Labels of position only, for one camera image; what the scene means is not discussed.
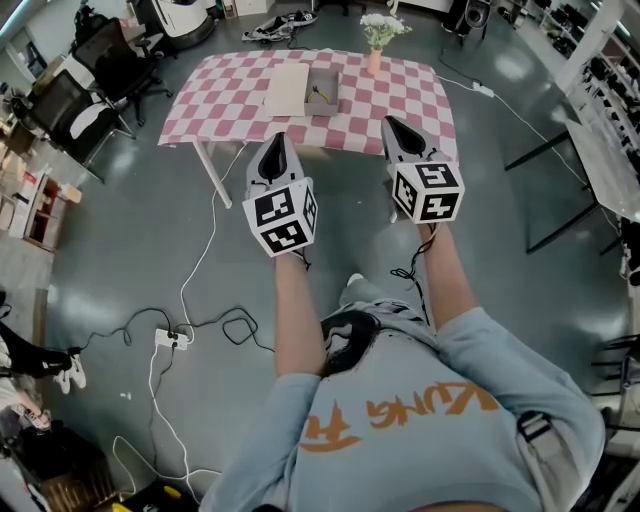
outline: light blue sweatshirt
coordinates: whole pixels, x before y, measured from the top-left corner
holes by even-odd
[[[527,411],[566,424],[571,454],[595,471],[604,439],[598,412],[567,373],[482,309],[435,338],[415,320],[395,328],[388,304],[350,307],[381,320],[375,342],[350,371],[280,377],[201,510],[271,503],[301,512],[410,511],[481,502],[540,512],[516,445],[516,421]]]

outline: black table leg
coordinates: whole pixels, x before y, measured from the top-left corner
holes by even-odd
[[[535,244],[533,247],[530,247],[527,249],[527,254],[532,254],[540,249],[542,249],[544,246],[549,245],[551,242],[553,242],[556,238],[558,238],[562,233],[564,233],[566,230],[568,230],[569,228],[571,228],[572,226],[574,226],[575,224],[577,224],[578,222],[580,222],[582,219],[584,219],[585,217],[588,217],[591,213],[593,213],[594,211],[596,211],[598,208],[600,207],[600,203],[598,203],[597,201],[591,203],[589,205],[588,208],[585,208],[584,210],[582,210],[578,215],[576,215],[573,219],[571,219],[569,222],[565,223],[564,225],[562,225],[560,228],[556,229],[553,233],[551,233],[550,235],[544,237],[542,240],[540,240],[537,244]]]
[[[613,250],[620,242],[622,242],[622,236],[617,237],[613,242],[602,249],[602,251],[600,251],[600,256],[604,256],[609,251]]]
[[[540,153],[544,153],[547,149],[552,148],[556,144],[560,144],[563,140],[567,140],[568,138],[569,138],[569,132],[565,130],[563,133],[561,133],[557,137],[554,137],[549,142],[545,142],[542,146],[539,146],[536,149],[534,149],[533,151],[530,151],[529,153],[527,153],[526,155],[521,156],[515,162],[511,162],[509,165],[507,165],[504,168],[504,170],[508,171],[509,169],[513,169],[514,167],[517,167],[518,165],[521,165],[521,164],[523,164],[525,162],[528,162],[532,158],[538,156]]]

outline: leg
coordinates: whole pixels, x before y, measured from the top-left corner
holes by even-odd
[[[568,138],[569,138],[569,132],[565,130],[564,132],[562,132],[557,137],[554,137],[553,139],[551,139],[549,142],[545,142],[542,146],[539,146],[536,149],[534,149],[533,151],[530,151],[529,153],[527,153],[526,155],[521,156],[515,162],[511,162],[509,165],[507,165],[504,168],[504,170],[508,171],[509,169],[513,169],[514,167],[518,167],[519,165],[521,165],[521,164],[523,164],[525,162],[528,162],[532,158],[538,156],[540,153],[544,153],[547,149],[552,148],[556,144],[560,144],[563,140],[566,140]]]
[[[124,117],[122,117],[122,114],[120,113],[120,111],[116,108],[116,106],[113,104],[113,102],[105,97],[104,101],[107,102],[107,104],[118,113],[118,119],[120,120],[120,124],[122,124],[122,126],[125,127],[125,129],[127,130],[127,132],[129,132],[129,137],[131,137],[132,139],[135,140],[136,136],[133,134],[133,131],[131,130],[131,128],[129,127],[129,125],[127,124],[127,122],[124,120]]]
[[[131,98],[133,101],[133,109],[136,113],[136,121],[138,121],[138,126],[143,127],[145,120],[142,118],[142,98],[140,96],[134,96]]]
[[[596,211],[598,208],[600,208],[600,203],[598,203],[597,201],[593,201],[593,203],[591,203],[589,205],[589,207],[585,208],[584,210],[582,210],[578,215],[576,215],[573,219],[571,219],[569,222],[565,223],[564,225],[562,225],[561,227],[559,227],[558,229],[556,229],[553,233],[551,233],[550,235],[544,237],[542,240],[540,240],[537,244],[535,244],[533,247],[530,247],[527,249],[527,254],[533,254],[534,252],[536,252],[539,249],[542,249],[545,245],[549,245],[551,242],[553,242],[556,238],[558,238],[562,233],[564,233],[565,231],[567,231],[569,228],[571,228],[574,224],[577,224],[578,222],[580,222],[582,219],[584,219],[585,217],[588,217],[591,213],[593,213],[594,211]]]
[[[83,165],[82,168],[84,169],[84,172],[86,172],[89,176],[91,176],[94,180],[99,181],[100,183],[102,183],[104,185],[104,180],[98,176],[96,173],[94,173],[91,169],[89,169],[87,166]]]
[[[196,148],[196,153],[198,153],[198,156],[202,161],[202,165],[204,165],[207,174],[211,178],[211,181],[213,181],[213,184],[215,185],[218,194],[220,194],[225,207],[231,208],[231,198],[229,197],[229,194],[227,194],[220,176],[218,176],[218,173],[216,173],[216,170],[214,169],[213,164],[211,163],[211,159],[209,158],[207,151],[204,149],[202,142],[194,141],[193,147]]]
[[[613,242],[602,249],[602,251],[600,251],[600,256],[604,256],[609,251],[613,250],[620,242],[622,242],[622,236],[617,237]]]
[[[376,285],[365,278],[356,279],[347,285],[340,295],[340,307],[352,302],[374,302],[379,299],[390,298],[391,295],[385,293]]]

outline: chair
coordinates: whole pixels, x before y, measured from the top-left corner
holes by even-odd
[[[339,4],[342,6],[342,15],[349,16],[349,5],[357,5],[360,7],[362,14],[367,12],[367,6],[364,2],[358,0],[319,0],[318,4],[313,8],[315,12],[318,12],[322,7],[328,4]]]
[[[102,110],[95,120],[74,138],[71,134],[73,123],[94,102],[91,93],[78,84],[66,70],[54,77],[40,95],[32,98],[32,102],[33,107],[28,113],[31,119],[42,128],[54,145],[85,168],[91,164],[93,157],[114,132],[134,138],[133,134],[115,128],[119,114],[112,106]],[[87,171],[102,181],[90,170]]]
[[[145,42],[138,43],[142,48]],[[96,90],[112,107],[122,99],[133,102],[136,120],[144,126],[141,114],[143,96],[164,93],[168,98],[173,92],[164,82],[154,76],[156,62],[149,57],[138,57],[130,47],[120,28],[120,21],[111,18],[89,39],[78,45],[73,57],[84,65],[96,79]],[[151,84],[162,85],[162,89],[149,90]]]

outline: speaker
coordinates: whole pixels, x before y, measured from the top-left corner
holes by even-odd
[[[489,21],[491,2],[489,0],[468,0],[464,20],[471,28],[483,28]]]

